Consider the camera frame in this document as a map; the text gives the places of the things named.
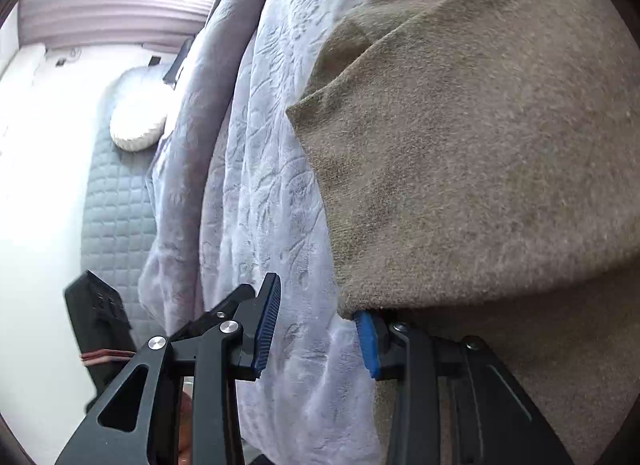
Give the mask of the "person's left hand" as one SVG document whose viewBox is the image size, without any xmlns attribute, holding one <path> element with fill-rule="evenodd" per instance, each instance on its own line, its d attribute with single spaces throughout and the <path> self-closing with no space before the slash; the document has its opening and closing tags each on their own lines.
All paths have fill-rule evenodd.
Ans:
<svg viewBox="0 0 640 465">
<path fill-rule="evenodd" d="M 192 399 L 187 393 L 182 393 L 180 401 L 180 416 L 178 426 L 178 465 L 192 463 Z"/>
</svg>

